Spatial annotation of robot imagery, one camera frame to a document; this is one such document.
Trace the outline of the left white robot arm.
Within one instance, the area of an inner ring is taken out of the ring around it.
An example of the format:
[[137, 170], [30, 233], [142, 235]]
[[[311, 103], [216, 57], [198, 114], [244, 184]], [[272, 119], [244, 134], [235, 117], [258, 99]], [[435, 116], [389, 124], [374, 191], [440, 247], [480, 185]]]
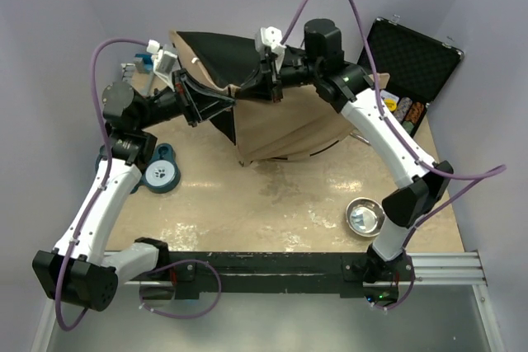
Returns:
[[63, 304], [82, 311], [105, 310], [116, 290], [140, 275], [165, 278], [171, 269], [167, 243], [141, 237], [111, 256], [106, 244], [125, 201], [146, 176], [157, 139], [146, 128], [182, 115], [191, 126], [234, 106], [235, 100], [198, 83], [185, 70], [149, 97], [129, 83], [114, 82], [102, 93], [102, 148], [97, 174], [78, 214], [51, 251], [38, 251], [32, 268], [59, 312]]

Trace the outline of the tan black pet tent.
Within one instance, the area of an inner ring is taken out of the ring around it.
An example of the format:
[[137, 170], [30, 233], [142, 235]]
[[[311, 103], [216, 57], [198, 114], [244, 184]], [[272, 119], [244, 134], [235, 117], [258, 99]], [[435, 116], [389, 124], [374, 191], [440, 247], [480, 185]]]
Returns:
[[[180, 63], [207, 87], [233, 95], [256, 69], [253, 40], [208, 32], [169, 32]], [[282, 101], [239, 100], [211, 119], [247, 160], [290, 155], [346, 138], [355, 126], [317, 94], [314, 86], [287, 88]]]

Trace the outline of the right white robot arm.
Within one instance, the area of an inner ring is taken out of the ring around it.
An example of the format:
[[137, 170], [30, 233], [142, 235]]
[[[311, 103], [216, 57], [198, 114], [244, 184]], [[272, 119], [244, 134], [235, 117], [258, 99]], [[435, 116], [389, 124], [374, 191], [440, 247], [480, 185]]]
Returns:
[[385, 221], [367, 261], [373, 278], [387, 279], [397, 269], [395, 259], [403, 253], [411, 228], [445, 193], [452, 166], [426, 153], [384, 108], [375, 88], [378, 74], [344, 59], [342, 33], [333, 21], [308, 21], [304, 49], [291, 57], [286, 55], [282, 32], [276, 27], [260, 28], [254, 43], [259, 68], [242, 85], [238, 99], [277, 102], [283, 89], [312, 84], [321, 99], [359, 129], [389, 168], [397, 189], [382, 201]]

